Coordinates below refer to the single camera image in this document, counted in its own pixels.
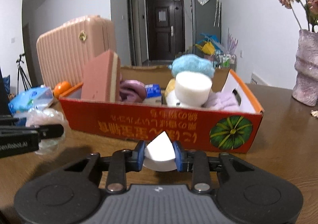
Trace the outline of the clear plastic bubble bag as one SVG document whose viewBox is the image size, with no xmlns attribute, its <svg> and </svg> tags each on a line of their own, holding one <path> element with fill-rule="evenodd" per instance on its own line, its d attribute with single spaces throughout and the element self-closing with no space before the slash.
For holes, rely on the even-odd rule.
<svg viewBox="0 0 318 224">
<path fill-rule="evenodd" d="M 56 111 L 52 108 L 46 108 L 44 110 L 30 109 L 26 113 L 26 127 L 31 126 L 43 126 L 60 124 L 63 126 L 63 134 L 58 138 L 44 139 L 39 143 L 39 150 L 35 153 L 38 155 L 48 155 L 57 151 L 59 145 L 63 143 L 68 128 L 68 121 L 64 117 L 63 113 Z"/>
</svg>

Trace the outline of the white wedge sponge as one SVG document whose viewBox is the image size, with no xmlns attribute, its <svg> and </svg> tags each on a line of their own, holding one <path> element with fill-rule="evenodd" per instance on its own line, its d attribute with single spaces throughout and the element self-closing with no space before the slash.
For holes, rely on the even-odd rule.
<svg viewBox="0 0 318 224">
<path fill-rule="evenodd" d="M 143 166 L 157 172 L 177 169 L 175 151 L 166 132 L 160 133 L 144 150 Z"/>
</svg>

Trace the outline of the purple satin scrunchie cloth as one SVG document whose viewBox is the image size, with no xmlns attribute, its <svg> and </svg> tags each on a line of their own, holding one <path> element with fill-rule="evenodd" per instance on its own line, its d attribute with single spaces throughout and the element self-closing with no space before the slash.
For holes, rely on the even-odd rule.
<svg viewBox="0 0 318 224">
<path fill-rule="evenodd" d="M 120 82 L 120 98 L 122 102 L 142 103 L 147 97 L 145 85 L 138 80 Z"/>
</svg>

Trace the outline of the white cylinder sponge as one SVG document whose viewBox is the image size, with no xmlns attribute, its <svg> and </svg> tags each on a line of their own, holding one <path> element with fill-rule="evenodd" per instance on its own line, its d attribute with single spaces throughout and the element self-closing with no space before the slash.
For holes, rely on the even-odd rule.
<svg viewBox="0 0 318 224">
<path fill-rule="evenodd" d="M 212 79 L 202 73 L 184 71 L 175 77 L 175 94 L 179 101 L 190 107 L 201 107 L 212 88 Z"/>
</svg>

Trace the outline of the pink layered sponge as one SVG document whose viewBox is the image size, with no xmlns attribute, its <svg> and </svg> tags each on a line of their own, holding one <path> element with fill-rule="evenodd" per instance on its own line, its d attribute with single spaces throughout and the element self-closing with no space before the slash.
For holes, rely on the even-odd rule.
<svg viewBox="0 0 318 224">
<path fill-rule="evenodd" d="M 119 101 L 120 66 L 119 56 L 110 49 L 88 62 L 83 70 L 81 98 L 111 103 Z"/>
</svg>

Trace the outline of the blue plush toy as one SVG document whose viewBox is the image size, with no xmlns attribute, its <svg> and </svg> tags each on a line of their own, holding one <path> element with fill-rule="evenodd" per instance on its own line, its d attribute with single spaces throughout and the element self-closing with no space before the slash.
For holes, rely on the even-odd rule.
<svg viewBox="0 0 318 224">
<path fill-rule="evenodd" d="M 175 59 L 168 66 L 173 77 L 181 72 L 195 72 L 207 75 L 209 78 L 214 77 L 214 66 L 210 60 L 199 57 L 195 54 L 182 55 Z"/>
</svg>

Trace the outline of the white and yellow plush toy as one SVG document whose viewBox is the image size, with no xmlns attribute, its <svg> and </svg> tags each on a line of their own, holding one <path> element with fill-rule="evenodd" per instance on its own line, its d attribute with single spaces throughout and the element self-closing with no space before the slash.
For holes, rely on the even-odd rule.
<svg viewBox="0 0 318 224">
<path fill-rule="evenodd" d="M 171 79 L 165 90 L 165 99 L 168 107 L 192 108 L 192 106 L 182 103 L 175 94 L 175 79 Z"/>
</svg>

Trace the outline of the red cardboard pumpkin box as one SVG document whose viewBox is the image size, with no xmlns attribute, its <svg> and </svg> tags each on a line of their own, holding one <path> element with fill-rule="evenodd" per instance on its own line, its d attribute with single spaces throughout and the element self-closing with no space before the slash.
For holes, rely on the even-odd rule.
<svg viewBox="0 0 318 224">
<path fill-rule="evenodd" d="M 186 149 L 246 153 L 263 119 L 263 107 L 248 86 L 230 69 L 216 70 L 212 89 L 234 92 L 238 111 L 172 108 L 144 103 L 83 100 L 82 84 L 63 93 L 59 101 L 73 130 L 117 139 L 151 141 L 165 132 Z"/>
</svg>

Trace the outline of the black paper bag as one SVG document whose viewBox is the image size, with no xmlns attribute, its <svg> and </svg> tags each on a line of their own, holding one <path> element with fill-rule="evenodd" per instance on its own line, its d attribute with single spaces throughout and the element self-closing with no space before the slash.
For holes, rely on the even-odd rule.
<svg viewBox="0 0 318 224">
<path fill-rule="evenodd" d="M 0 114 L 1 115 L 11 115 L 8 103 L 9 103 L 9 98 L 5 90 L 2 72 L 0 72 Z"/>
</svg>

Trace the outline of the lavender fluffy cloth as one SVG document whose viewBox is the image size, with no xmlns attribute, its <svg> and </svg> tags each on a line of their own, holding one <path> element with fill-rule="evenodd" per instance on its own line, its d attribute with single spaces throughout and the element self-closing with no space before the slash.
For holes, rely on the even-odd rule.
<svg viewBox="0 0 318 224">
<path fill-rule="evenodd" d="M 239 104 L 235 95 L 231 92 L 210 92 L 204 108 L 219 111 L 239 111 Z"/>
</svg>

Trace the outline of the blue and yellow toy pile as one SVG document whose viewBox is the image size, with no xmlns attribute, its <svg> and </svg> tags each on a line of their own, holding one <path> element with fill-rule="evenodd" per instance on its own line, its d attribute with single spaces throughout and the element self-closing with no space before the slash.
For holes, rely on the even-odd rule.
<svg viewBox="0 0 318 224">
<path fill-rule="evenodd" d="M 203 37 L 203 39 L 195 43 L 195 47 L 201 52 L 203 52 L 205 55 L 211 56 L 220 51 L 220 48 L 217 45 L 219 39 L 216 35 L 201 33 L 200 36 Z"/>
</svg>

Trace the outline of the purple feather decoration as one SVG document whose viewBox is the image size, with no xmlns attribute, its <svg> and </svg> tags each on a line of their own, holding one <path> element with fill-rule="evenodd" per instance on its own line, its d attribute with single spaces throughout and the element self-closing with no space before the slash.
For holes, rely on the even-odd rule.
<svg viewBox="0 0 318 224">
<path fill-rule="evenodd" d="M 238 39 L 234 38 L 231 35 L 230 29 L 228 28 L 228 31 L 227 31 L 227 52 L 230 55 L 233 55 L 236 51 L 237 46 L 238 46 Z"/>
</svg>

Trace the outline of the fallen flower petal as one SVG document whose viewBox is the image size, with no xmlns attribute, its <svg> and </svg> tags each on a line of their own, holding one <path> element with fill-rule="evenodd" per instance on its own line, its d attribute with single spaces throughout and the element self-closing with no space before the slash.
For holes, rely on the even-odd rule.
<svg viewBox="0 0 318 224">
<path fill-rule="evenodd" d="M 311 111 L 310 112 L 311 116 L 318 118 L 318 111 Z"/>
</svg>

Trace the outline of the purple textured vase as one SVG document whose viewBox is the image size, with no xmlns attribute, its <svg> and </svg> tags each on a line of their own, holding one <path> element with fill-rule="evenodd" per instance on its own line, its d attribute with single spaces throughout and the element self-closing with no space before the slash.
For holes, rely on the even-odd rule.
<svg viewBox="0 0 318 224">
<path fill-rule="evenodd" d="M 292 97 L 309 107 L 317 104 L 317 53 L 317 33 L 301 29 L 294 64 L 297 78 Z"/>
</svg>

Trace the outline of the grey refrigerator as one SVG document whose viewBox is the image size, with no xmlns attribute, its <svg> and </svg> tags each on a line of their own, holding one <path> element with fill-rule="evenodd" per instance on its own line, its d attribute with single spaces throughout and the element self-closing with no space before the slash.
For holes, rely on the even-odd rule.
<svg viewBox="0 0 318 224">
<path fill-rule="evenodd" d="M 201 5 L 198 0 L 191 0 L 192 6 L 192 52 L 204 57 L 195 44 L 202 41 L 204 36 L 201 33 L 215 35 L 218 40 L 221 38 L 221 28 L 214 26 L 214 17 L 216 12 L 217 0 L 209 0 L 205 5 Z"/>
</svg>

